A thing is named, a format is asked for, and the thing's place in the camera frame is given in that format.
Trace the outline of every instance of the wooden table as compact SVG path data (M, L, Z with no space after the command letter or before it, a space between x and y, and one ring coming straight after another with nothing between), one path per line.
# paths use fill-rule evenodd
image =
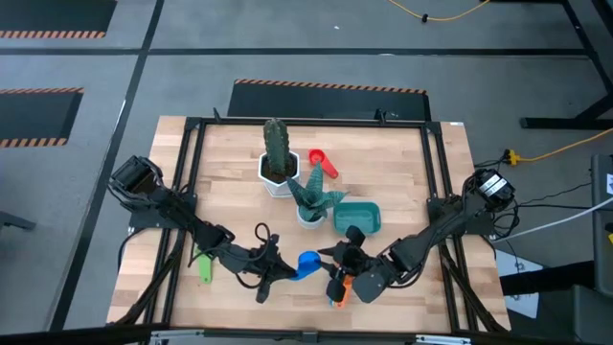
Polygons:
M172 181L184 123L184 117L161 117L151 147L149 157L164 172L167 186ZM462 124L443 123L442 127L453 190L458 192L473 172L465 129ZM326 176L324 190L348 191L346 200L374 201L380 207L381 231L367 238L363 246L369 254L377 254L397 238L417 234L428 224L425 200L429 191L417 129L290 126L288 130L290 148L301 156L303 183L312 169L307 151L317 147L326 151L340 172L337 179ZM435 148L434 138L430 141ZM432 150L437 186L443 195L438 157L436 149ZM196 213L233 231L235 243L245 247L260 245L254 226L265 221L272 233L281 235L283 258L297 266L303 251L333 246L344 238L333 230L330 219L317 230L303 229L296 220L293 199L270 197L258 179L258 157L263 151L260 126L207 126L196 185ZM185 181L188 171L186 166ZM121 317L147 286L159 239L160 231L152 229L127 244L108 321ZM464 236L463 241L472 287L496 320L509 328L491 248L477 236ZM190 246L191 239L187 239L186 248ZM218 261L214 262L213 282L200 283L196 264L187 268L189 249L184 254L172 311L173 327L450 331L437 248L431 250L426 269L412 287L388 288L371 304L360 302L353 294L342 310L329 305L325 293L329 276L324 270L301 282L274 283L266 302L258 304L256 292L242 287ZM247 283L257 282L254 276L243 277ZM460 322L466 327L462 294L457 287L455 290ZM166 288L162 287L154 321L161 318L165 295Z

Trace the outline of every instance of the orange object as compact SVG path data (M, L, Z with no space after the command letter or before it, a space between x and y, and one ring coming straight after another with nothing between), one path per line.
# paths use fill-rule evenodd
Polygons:
M317 164L317 162L321 162L322 169L326 172L330 177L336 178L338 177L338 171L332 163L330 163L329 159L326 157L326 154L320 149L310 149L308 151L308 160L311 165Z
M345 287L345 295L343 296L343 300L340 302L332 302L332 306L336 308L345 308L345 304L349 301L349 296L352 293L352 283L353 276L345 276L345 280L343 281L343 286Z

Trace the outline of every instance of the black-and-orange striped tape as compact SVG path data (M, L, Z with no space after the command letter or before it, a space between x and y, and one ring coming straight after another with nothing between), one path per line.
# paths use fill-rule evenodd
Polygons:
M308 81L279 81L279 80L235 80L234 84L248 83L259 85L278 85L278 86L298 86L298 87L319 87L343 90L364 90L364 91L383 91L383 92L402 92L415 93L425 95L426 91L421 89L403 88L403 87L385 87L385 86L366 86L366 85L349 85L337 84L328 82L308 82Z
M0 38L103 38L98 31L0 31Z
M2 139L0 149L63 146L67 138Z
M79 92L83 93L82 87L64 88L36 88L36 89L0 89L0 94L22 94L22 93L56 93L56 92Z

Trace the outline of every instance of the plant pot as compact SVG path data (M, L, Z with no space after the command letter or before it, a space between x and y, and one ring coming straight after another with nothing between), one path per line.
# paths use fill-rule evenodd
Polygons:
M326 220L325 217L321 217L315 221L306 221L302 218L300 218L300 212L298 211L299 207L296 206L296 218L298 219L298 223L304 227L305 229L317 229L318 227L322 226L322 224L324 223L324 220Z
M293 151L290 151L289 153L296 158L296 174L293 175L291 178L294 181L300 183L300 156L298 155L298 153ZM262 153L260 155L260 164L258 165L258 177L262 181L264 181L264 187L272 197L291 197L291 192L289 191L289 186L287 186L287 182L277 183L275 181L269 180L261 174L261 166L263 164L263 159L265 156L266 153Z

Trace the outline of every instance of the green object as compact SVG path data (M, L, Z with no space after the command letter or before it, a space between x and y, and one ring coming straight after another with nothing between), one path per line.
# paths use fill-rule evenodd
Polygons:
M266 158L272 173L291 176L291 155L289 154L289 135L287 126L279 119L270 119L264 124L264 144Z
M364 235L381 229L381 212L374 202L341 202L334 207L334 229L345 235L351 226L360 228Z
M200 251L195 249L194 255L198 255ZM198 259L198 271L200 272L200 281L204 284L210 284L213 281L213 262L206 255L200 255Z
M285 180L298 204L298 214L304 221L315 221L321 217L327 217L327 209L337 205L347 195L344 192L324 193L324 172L319 162L310 174L306 187L289 177Z

